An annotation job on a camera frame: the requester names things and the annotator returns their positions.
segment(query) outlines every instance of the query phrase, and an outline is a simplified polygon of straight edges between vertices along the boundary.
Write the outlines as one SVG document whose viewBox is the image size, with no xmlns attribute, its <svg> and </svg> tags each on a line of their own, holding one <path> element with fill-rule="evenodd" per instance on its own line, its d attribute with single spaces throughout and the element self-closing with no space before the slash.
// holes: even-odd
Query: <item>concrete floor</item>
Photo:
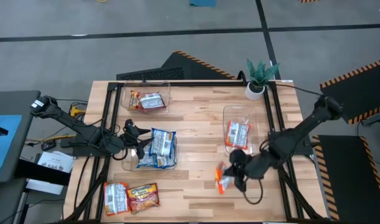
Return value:
<svg viewBox="0 0 380 224">
<path fill-rule="evenodd" d="M 262 0 L 262 5 L 269 27 L 380 24 L 380 0 Z M 190 7 L 188 0 L 0 0 L 0 37 L 260 27 L 253 0 L 217 0 L 216 8 Z M 380 59 L 380 29 L 270 35 L 281 78 L 312 91 L 323 81 Z M 40 90 L 56 98 L 85 100 L 93 80 L 160 67 L 173 50 L 234 74 L 246 71 L 247 58 L 269 60 L 262 32 L 0 42 L 0 91 Z M 297 94 L 306 116 L 316 99 Z M 68 109 L 69 103 L 61 106 Z M 34 119 L 29 138 L 44 138 L 60 127 L 50 119 Z M 380 161 L 380 124 L 360 127 L 360 133 Z M 322 124 L 313 134 L 355 135 L 356 126 L 339 120 Z M 25 147 L 22 155 L 30 158 L 36 152 L 38 147 Z M 54 222 L 60 216 L 60 204 L 42 204 L 29 210 L 25 223 Z"/>
</svg>

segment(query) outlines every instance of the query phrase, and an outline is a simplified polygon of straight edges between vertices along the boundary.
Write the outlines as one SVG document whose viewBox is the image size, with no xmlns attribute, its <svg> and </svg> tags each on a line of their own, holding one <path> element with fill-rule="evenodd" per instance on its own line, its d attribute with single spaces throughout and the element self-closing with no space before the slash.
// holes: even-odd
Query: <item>red snack bag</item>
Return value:
<svg viewBox="0 0 380 224">
<path fill-rule="evenodd" d="M 159 93 L 142 93 L 139 95 L 139 101 L 142 110 L 157 110 L 166 107 Z"/>
<path fill-rule="evenodd" d="M 104 184 L 104 202 L 107 216 L 130 210 L 126 193 L 127 183 Z"/>
<path fill-rule="evenodd" d="M 140 187 L 127 189 L 127 196 L 129 197 L 129 206 L 132 214 L 159 206 L 158 187 L 157 184 L 146 184 Z"/>
<path fill-rule="evenodd" d="M 248 149 L 249 124 L 228 121 L 225 144 L 239 149 Z"/>
</svg>

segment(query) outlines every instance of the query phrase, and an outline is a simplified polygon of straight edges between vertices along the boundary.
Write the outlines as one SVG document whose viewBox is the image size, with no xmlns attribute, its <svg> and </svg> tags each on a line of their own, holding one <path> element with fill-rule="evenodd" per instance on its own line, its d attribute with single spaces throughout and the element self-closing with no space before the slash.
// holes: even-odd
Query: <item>clear plastic container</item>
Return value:
<svg viewBox="0 0 380 224">
<path fill-rule="evenodd" d="M 171 170 L 174 169 L 177 166 L 177 137 L 174 138 L 174 150 L 175 150 L 175 163 L 176 165 L 172 167 L 167 167 L 165 169 L 161 168 L 155 168 L 155 167 L 139 167 L 137 168 L 137 165 L 139 164 L 139 158 L 137 157 L 136 150 L 135 149 L 129 149 L 129 152 L 127 152 L 127 157 L 122 161 L 122 168 L 126 171 L 145 171 L 145 170 Z"/>
<path fill-rule="evenodd" d="M 139 110 L 130 108 L 131 91 L 142 93 L 159 93 L 162 97 L 165 107 L 153 110 Z M 164 115 L 169 112 L 170 101 L 170 83 L 164 82 L 135 82 L 127 81 L 123 86 L 123 95 L 121 96 L 121 106 L 131 113 L 146 113 L 152 115 Z"/>
<path fill-rule="evenodd" d="M 248 148 L 243 149 L 246 154 L 259 153 L 259 140 L 257 136 L 256 124 L 256 107 L 247 105 L 228 105 L 223 109 L 223 138 L 226 142 L 226 134 L 228 130 L 228 122 L 233 121 L 240 124 L 249 124 L 247 135 Z M 229 154 L 236 149 L 235 147 L 226 146 L 225 154 Z"/>
</svg>

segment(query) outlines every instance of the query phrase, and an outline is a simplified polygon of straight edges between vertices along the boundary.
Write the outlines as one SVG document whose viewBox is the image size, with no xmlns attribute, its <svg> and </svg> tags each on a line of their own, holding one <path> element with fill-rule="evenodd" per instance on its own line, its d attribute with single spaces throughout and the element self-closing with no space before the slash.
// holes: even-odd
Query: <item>snack bag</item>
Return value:
<svg viewBox="0 0 380 224">
<path fill-rule="evenodd" d="M 248 132 L 251 126 L 234 121 L 228 121 L 227 126 L 226 146 L 248 149 Z"/>
<path fill-rule="evenodd" d="M 107 216 L 128 212 L 127 183 L 104 184 L 104 201 Z"/>
<path fill-rule="evenodd" d="M 144 146 L 144 157 L 139 160 L 137 168 L 140 167 L 155 167 L 156 163 L 156 155 L 151 154 L 150 156 L 150 148 L 151 144 Z"/>
<path fill-rule="evenodd" d="M 176 132 L 168 132 L 152 128 L 152 137 L 154 138 L 151 143 L 150 155 L 157 154 L 160 156 L 169 156 L 174 147 L 174 137 Z"/>
<path fill-rule="evenodd" d="M 156 159 L 156 162 L 155 162 L 156 168 L 166 169 L 168 167 L 172 167 L 172 166 L 176 165 L 177 160 L 176 160 L 176 149 L 175 149 L 175 147 L 173 146 L 170 157 L 169 156 L 156 155 L 155 159 Z"/>
<path fill-rule="evenodd" d="M 133 91 L 133 90 L 130 91 L 130 102 L 129 102 L 130 109 L 139 109 L 139 105 L 140 105 L 139 95 L 140 93 L 136 91 Z"/>
<path fill-rule="evenodd" d="M 147 208 L 159 206 L 158 188 L 156 183 L 128 189 L 127 196 L 129 197 L 129 205 L 132 214 L 136 214 Z"/>
<path fill-rule="evenodd" d="M 139 95 L 141 108 L 144 110 L 156 110 L 165 108 L 162 96 L 159 93 L 143 93 Z"/>
<path fill-rule="evenodd" d="M 226 164 L 223 161 L 219 162 L 219 164 L 216 166 L 215 181 L 217 184 L 217 189 L 219 190 L 219 194 L 224 194 L 228 185 L 232 184 L 234 181 L 234 177 L 228 177 L 223 175 L 226 169 Z"/>
</svg>

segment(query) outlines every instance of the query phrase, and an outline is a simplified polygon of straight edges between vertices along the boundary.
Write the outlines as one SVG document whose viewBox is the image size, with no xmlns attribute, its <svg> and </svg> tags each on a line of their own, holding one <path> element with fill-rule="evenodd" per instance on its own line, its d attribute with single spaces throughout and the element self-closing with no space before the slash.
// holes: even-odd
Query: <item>wooden tabletop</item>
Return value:
<svg viewBox="0 0 380 224">
<path fill-rule="evenodd" d="M 107 81 L 95 81 L 91 88 L 85 122 L 92 123 L 102 117 L 107 90 Z M 141 211 L 135 215 L 122 213 L 107 217 L 103 210 L 102 222 L 261 222 L 284 221 L 278 173 L 270 168 L 262 179 L 264 196 L 260 204 L 248 204 L 243 194 L 235 187 L 229 187 L 220 195 L 215 187 L 215 167 L 219 161 L 227 164 L 223 142 L 223 108 L 226 105 L 250 105 L 256 109 L 256 144 L 267 138 L 269 125 L 264 100 L 249 101 L 244 95 L 245 87 L 172 87 L 169 113 L 163 116 L 148 114 L 133 115 L 123 107 L 119 108 L 117 124 L 121 127 L 127 119 L 132 119 L 139 128 L 160 128 L 176 131 L 178 162 L 173 170 L 126 171 L 122 161 L 111 160 L 108 183 L 126 182 L 129 187 L 156 182 L 159 189 L 160 206 Z M 302 120 L 299 102 L 293 88 L 278 86 L 280 105 L 286 128 L 293 128 Z M 272 94 L 270 104 L 274 121 L 278 128 Z M 85 158 L 79 158 L 73 166 L 71 181 L 65 199 L 64 214 L 73 211 L 73 200 L 78 179 Z M 326 216 L 325 206 L 318 183 L 314 164 L 304 156 L 293 157 L 299 190 L 310 205 L 322 216 Z M 84 171 L 78 204 L 87 193 L 93 158 Z M 293 195 L 289 192 L 292 216 L 296 217 Z M 246 192 L 251 200 L 260 196 L 256 180 L 248 181 Z M 91 216 L 95 217 L 98 192 L 93 197 Z"/>
</svg>

